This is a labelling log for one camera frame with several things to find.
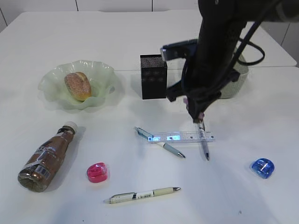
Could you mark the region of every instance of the black speaker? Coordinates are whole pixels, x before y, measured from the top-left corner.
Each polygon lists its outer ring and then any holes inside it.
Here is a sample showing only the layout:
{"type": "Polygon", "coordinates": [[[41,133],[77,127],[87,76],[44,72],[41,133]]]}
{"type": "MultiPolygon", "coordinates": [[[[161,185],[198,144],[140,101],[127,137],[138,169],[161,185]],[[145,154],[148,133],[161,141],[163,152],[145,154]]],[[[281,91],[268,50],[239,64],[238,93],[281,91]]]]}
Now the black speaker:
{"type": "Polygon", "coordinates": [[[161,55],[140,55],[142,99],[166,98],[167,64],[161,55]]]}

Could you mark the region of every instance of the transparent ruler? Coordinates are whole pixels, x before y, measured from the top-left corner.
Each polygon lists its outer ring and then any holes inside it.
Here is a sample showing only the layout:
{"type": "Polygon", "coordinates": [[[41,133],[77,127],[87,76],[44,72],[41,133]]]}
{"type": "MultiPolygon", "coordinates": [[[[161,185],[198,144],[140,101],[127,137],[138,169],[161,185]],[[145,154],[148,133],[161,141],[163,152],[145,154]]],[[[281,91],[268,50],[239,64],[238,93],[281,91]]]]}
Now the transparent ruler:
{"type": "Polygon", "coordinates": [[[149,142],[168,142],[168,143],[179,143],[179,142],[201,142],[206,140],[207,142],[214,141],[215,137],[212,132],[205,132],[206,137],[203,139],[200,137],[199,132],[164,132],[153,134],[148,137],[149,142]]]}

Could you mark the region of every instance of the barcode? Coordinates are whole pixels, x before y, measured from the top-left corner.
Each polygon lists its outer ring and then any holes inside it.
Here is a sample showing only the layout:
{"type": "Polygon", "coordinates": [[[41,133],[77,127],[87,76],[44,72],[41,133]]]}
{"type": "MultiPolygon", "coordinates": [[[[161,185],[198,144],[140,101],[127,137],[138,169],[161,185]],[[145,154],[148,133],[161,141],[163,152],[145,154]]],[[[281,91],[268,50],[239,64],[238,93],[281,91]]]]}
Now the barcode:
{"type": "Polygon", "coordinates": [[[35,172],[43,175],[46,179],[48,179],[48,177],[50,176],[50,172],[42,166],[37,166],[37,168],[35,169],[35,172]]]}
{"type": "Polygon", "coordinates": [[[147,197],[151,197],[151,194],[148,194],[148,195],[140,195],[140,198],[147,198],[147,197]]]}

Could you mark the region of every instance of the blue light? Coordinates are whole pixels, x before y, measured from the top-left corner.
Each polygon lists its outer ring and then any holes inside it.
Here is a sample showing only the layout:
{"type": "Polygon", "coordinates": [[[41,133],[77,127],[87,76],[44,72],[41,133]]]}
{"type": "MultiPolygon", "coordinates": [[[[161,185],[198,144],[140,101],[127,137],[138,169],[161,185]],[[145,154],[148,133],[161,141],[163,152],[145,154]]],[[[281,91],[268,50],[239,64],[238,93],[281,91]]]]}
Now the blue light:
{"type": "Polygon", "coordinates": [[[181,140],[181,136],[179,136],[179,135],[167,136],[167,140],[168,140],[168,141],[177,141],[177,140],[181,140]]]}
{"type": "Polygon", "coordinates": [[[149,141],[160,141],[161,137],[149,137],[149,141]]]}

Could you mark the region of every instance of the white pen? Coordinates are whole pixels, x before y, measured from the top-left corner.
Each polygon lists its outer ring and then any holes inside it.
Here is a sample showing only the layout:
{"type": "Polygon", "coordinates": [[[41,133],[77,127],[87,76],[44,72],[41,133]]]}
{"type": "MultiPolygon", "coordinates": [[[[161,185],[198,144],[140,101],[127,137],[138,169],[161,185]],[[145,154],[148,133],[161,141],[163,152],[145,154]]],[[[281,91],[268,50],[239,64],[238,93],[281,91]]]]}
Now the white pen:
{"type": "Polygon", "coordinates": [[[177,190],[181,190],[181,188],[162,188],[162,189],[150,190],[150,191],[145,191],[140,193],[131,192],[131,193],[119,194],[119,195],[114,195],[107,200],[104,200],[104,203],[114,204],[119,202],[128,202],[137,199],[144,199],[148,197],[156,197],[160,195],[172,194],[177,190]]]}
{"type": "Polygon", "coordinates": [[[209,161],[210,160],[210,153],[209,153],[209,147],[207,146],[205,124],[204,124],[203,120],[198,123],[198,128],[199,128],[199,135],[201,137],[202,150],[204,151],[206,160],[209,161]]]}

